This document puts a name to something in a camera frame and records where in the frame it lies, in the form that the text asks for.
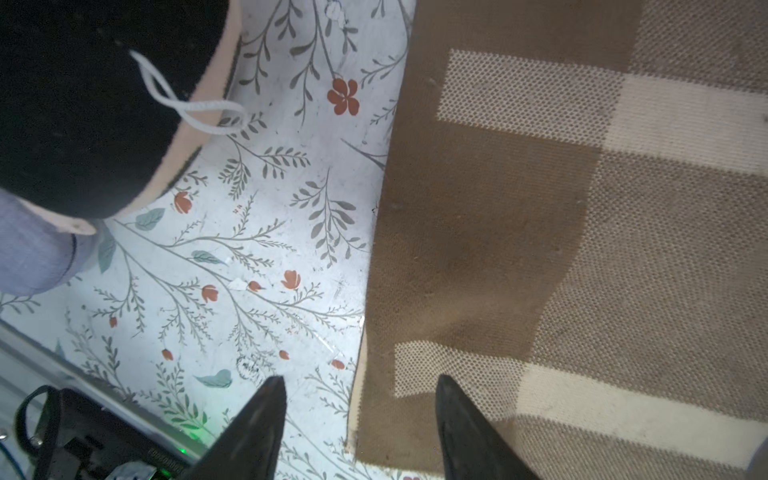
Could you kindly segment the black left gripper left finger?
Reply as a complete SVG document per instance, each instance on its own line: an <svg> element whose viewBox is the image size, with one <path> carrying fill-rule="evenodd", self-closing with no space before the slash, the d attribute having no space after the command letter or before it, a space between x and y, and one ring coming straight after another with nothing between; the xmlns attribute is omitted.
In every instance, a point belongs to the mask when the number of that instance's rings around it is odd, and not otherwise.
<svg viewBox="0 0 768 480"><path fill-rule="evenodd" d="M187 480L272 480L287 410L285 382L267 378L206 454L181 477Z"/></svg>

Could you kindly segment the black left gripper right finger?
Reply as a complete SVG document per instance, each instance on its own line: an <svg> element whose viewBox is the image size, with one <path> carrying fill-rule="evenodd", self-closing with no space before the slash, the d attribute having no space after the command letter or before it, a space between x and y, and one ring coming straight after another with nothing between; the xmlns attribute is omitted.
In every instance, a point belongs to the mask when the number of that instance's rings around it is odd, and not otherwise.
<svg viewBox="0 0 768 480"><path fill-rule="evenodd" d="M459 384L438 378L435 413L447 480L536 480Z"/></svg>

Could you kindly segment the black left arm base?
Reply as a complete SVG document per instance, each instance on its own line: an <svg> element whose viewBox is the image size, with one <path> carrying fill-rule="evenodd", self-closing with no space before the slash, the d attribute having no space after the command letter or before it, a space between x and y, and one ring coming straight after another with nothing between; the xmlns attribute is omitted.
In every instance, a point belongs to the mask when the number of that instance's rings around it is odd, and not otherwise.
<svg viewBox="0 0 768 480"><path fill-rule="evenodd" d="M14 417L34 479L178 479L192 462L87 396L43 385Z"/></svg>

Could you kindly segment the brown beige plaid scarf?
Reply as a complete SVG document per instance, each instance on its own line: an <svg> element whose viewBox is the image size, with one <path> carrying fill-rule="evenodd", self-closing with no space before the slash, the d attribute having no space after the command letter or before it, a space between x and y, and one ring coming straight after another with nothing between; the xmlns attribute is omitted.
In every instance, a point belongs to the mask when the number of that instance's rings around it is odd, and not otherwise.
<svg viewBox="0 0 768 480"><path fill-rule="evenodd" d="M767 475L767 5L421 1L347 446L452 377L542 479Z"/></svg>

